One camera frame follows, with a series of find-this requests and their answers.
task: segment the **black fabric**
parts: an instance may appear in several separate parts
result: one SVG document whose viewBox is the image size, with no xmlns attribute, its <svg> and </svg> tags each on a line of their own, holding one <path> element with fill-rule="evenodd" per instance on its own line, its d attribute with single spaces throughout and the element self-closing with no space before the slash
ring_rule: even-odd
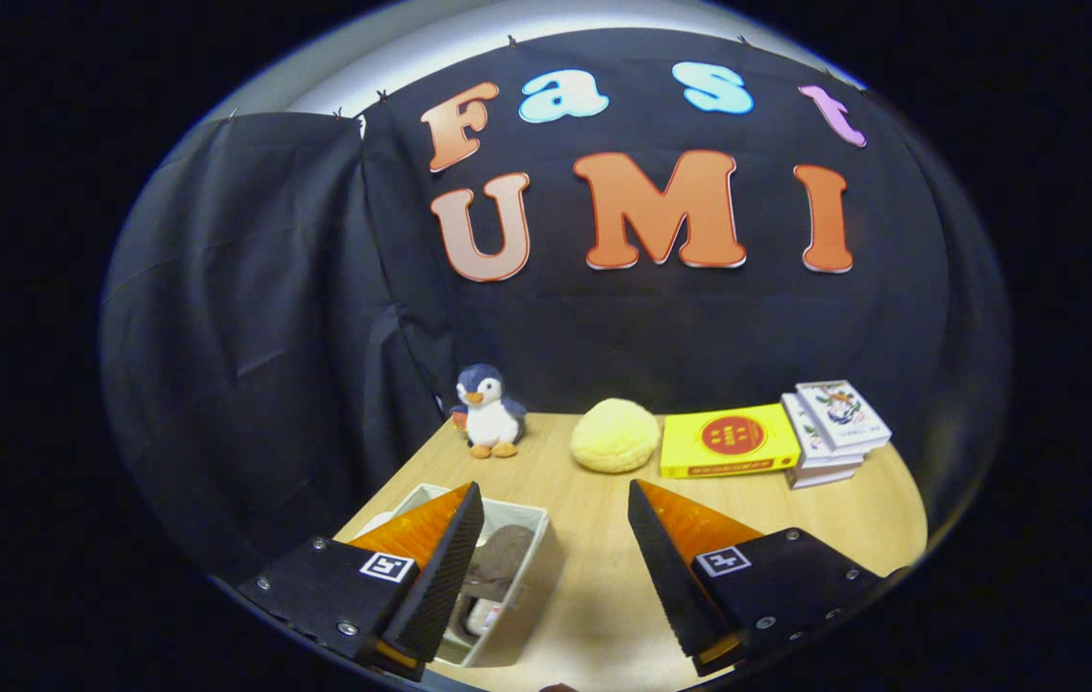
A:
<svg viewBox="0 0 1092 692">
<path fill-rule="evenodd" d="M 358 143 L 357 123 L 301 115 L 197 127 L 136 201 L 104 289 L 120 452 L 169 534 L 230 582 L 360 506 L 360 432 L 341 425 L 360 416 L 325 337 Z"/>
<path fill-rule="evenodd" d="M 750 114 L 702 112 L 674 62 L 725 65 Z M 532 124 L 520 87 L 589 70 L 610 105 Z M 424 110 L 498 84 L 479 150 L 431 174 Z M 850 145 L 798 86 L 819 84 L 867 136 Z M 894 431 L 933 530 L 968 502 L 1007 386 L 1001 279 L 940 162 L 876 100 L 797 62 L 708 36 L 600 29 L 547 36 L 438 71 L 357 123 L 238 116 L 191 131 L 152 176 L 116 249 L 100 325 L 120 450 L 190 556 L 227 580 L 339 528 L 442 420 L 454 377 L 501 369 L 530 411 L 632 398 L 655 413 L 770 403 L 848 378 Z M 594 271 L 578 157 L 630 155 L 664 189 L 678 155 L 711 148 L 731 177 L 734 270 L 641 253 Z M 845 177 L 854 267 L 820 275 L 793 167 Z M 524 171 L 530 255 L 476 284 L 446 258 L 430 201 L 472 189 L 479 250 L 499 250 L 492 177 Z M 633 234 L 629 241 L 638 244 Z"/>
</svg>

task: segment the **letter m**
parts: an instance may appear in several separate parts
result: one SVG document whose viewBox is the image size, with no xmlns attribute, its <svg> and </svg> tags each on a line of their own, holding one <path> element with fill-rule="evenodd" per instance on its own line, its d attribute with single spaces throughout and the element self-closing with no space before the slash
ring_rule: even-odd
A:
<svg viewBox="0 0 1092 692">
<path fill-rule="evenodd" d="M 674 240 L 687 220 L 687 241 L 678 250 L 692 267 L 736 267 L 747 262 L 747 250 L 735 235 L 729 176 L 735 159 L 728 154 L 696 150 L 674 165 L 661 192 L 626 154 L 591 154 L 572 170 L 590 181 L 596 224 L 596 244 L 589 264 L 595 270 L 632 266 L 639 250 L 627 242 L 624 220 L 657 264 L 669 258 Z"/>
</svg>

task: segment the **orange letter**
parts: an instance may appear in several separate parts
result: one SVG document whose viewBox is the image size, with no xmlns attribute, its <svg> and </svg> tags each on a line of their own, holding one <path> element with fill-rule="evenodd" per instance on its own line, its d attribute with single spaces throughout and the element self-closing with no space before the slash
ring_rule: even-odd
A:
<svg viewBox="0 0 1092 692">
<path fill-rule="evenodd" d="M 810 202 L 810 246 L 802 253 L 802 263 L 810 271 L 848 272 L 854 255 L 845 248 L 844 177 L 822 166 L 795 166 L 793 177 L 802 180 Z"/>
<path fill-rule="evenodd" d="M 468 216 L 473 192 L 454 189 L 430 203 L 430 211 L 439 216 L 439 225 L 444 232 L 448 261 L 459 275 L 470 281 L 503 281 L 525 266 L 529 262 L 529 224 L 525 222 L 524 198 L 520 194 L 524 188 L 529 188 L 529 176 L 514 172 L 494 177 L 482 189 L 499 210 L 502 250 L 498 254 L 483 254 L 473 244 Z"/>
<path fill-rule="evenodd" d="M 729 200 L 735 168 L 728 154 L 686 152 L 674 165 L 665 192 L 660 192 L 626 154 L 591 154 L 577 160 L 572 170 L 593 189 L 598 241 L 586 258 L 590 266 L 619 270 L 636 263 L 639 251 L 627 244 L 624 219 L 657 264 L 670 254 L 684 219 L 687 241 L 678 258 L 687 266 L 736 267 L 747 262 Z"/>
<path fill-rule="evenodd" d="M 499 87 L 496 84 L 484 82 L 467 92 L 458 93 L 422 115 L 419 122 L 430 127 L 430 140 L 436 143 L 436 157 L 430 160 L 431 172 L 444 170 L 477 152 L 478 141 L 466 140 L 465 128 L 478 132 L 486 127 L 486 106 L 480 102 L 470 103 L 478 98 L 490 100 L 498 95 Z"/>
</svg>

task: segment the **storage box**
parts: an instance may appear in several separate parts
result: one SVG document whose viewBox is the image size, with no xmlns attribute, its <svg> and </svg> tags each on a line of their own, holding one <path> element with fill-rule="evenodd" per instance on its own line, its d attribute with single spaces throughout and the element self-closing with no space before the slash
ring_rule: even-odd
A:
<svg viewBox="0 0 1092 692">
<path fill-rule="evenodd" d="M 798 439 L 781 404 L 665 416 L 662 478 L 700 478 L 795 467 Z"/>
<path fill-rule="evenodd" d="M 373 529 L 392 517 L 404 515 L 405 512 L 446 494 L 450 487 L 428 486 L 419 484 L 401 501 L 392 512 L 383 512 L 367 523 L 359 535 Z M 550 526 L 550 517 L 542 508 L 529 508 L 524 504 L 501 503 L 498 500 L 482 498 L 482 534 L 478 544 L 484 544 L 494 532 L 503 526 L 523 526 L 534 532 L 532 542 L 520 570 L 517 570 L 508 587 L 507 599 L 502 601 L 499 612 L 492 613 L 489 628 L 479 636 L 475 644 L 458 639 L 451 631 L 444 631 L 444 639 L 439 644 L 436 660 L 462 667 L 495 667 L 512 665 L 520 656 L 520 649 L 533 633 L 534 623 L 542 617 L 546 601 L 555 590 L 559 570 L 563 566 L 563 552 Z"/>
</svg>

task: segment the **white book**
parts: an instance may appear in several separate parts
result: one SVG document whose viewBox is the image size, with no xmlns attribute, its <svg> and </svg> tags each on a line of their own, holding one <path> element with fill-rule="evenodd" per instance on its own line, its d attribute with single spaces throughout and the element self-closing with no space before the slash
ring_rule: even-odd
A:
<svg viewBox="0 0 1092 692">
<path fill-rule="evenodd" d="M 784 469 L 784 478 L 790 482 L 791 490 L 798 490 L 800 487 L 822 486 L 826 482 L 835 482 L 854 477 L 857 468 L 839 470 L 834 473 L 820 473 L 809 478 L 798 478 L 798 474 L 793 468 Z"/>
<path fill-rule="evenodd" d="M 808 478 L 815 478 L 820 476 L 832 476 L 832 474 L 845 473 L 847 470 L 857 470 L 859 465 L 863 465 L 863 462 L 854 462 L 851 464 L 834 464 L 834 465 L 829 465 L 829 467 L 811 467 L 809 469 L 793 467 L 792 469 L 787 470 L 792 470 L 793 477 L 797 478 L 798 480 L 807 480 Z"/>
<path fill-rule="evenodd" d="M 803 382 L 795 390 L 815 428 L 836 453 L 866 444 L 873 450 L 892 438 L 892 430 L 848 381 Z"/>
<path fill-rule="evenodd" d="M 866 452 L 870 452 L 873 446 L 867 446 L 866 451 L 842 450 L 840 453 L 832 451 L 831 444 L 819 433 L 815 422 L 810 420 L 810 414 L 802 405 L 797 394 L 784 393 L 781 395 L 781 406 L 790 417 L 793 432 L 798 438 L 798 446 L 802 452 L 798 455 L 796 468 L 809 469 L 817 467 L 835 467 L 851 463 L 862 463 Z"/>
</svg>

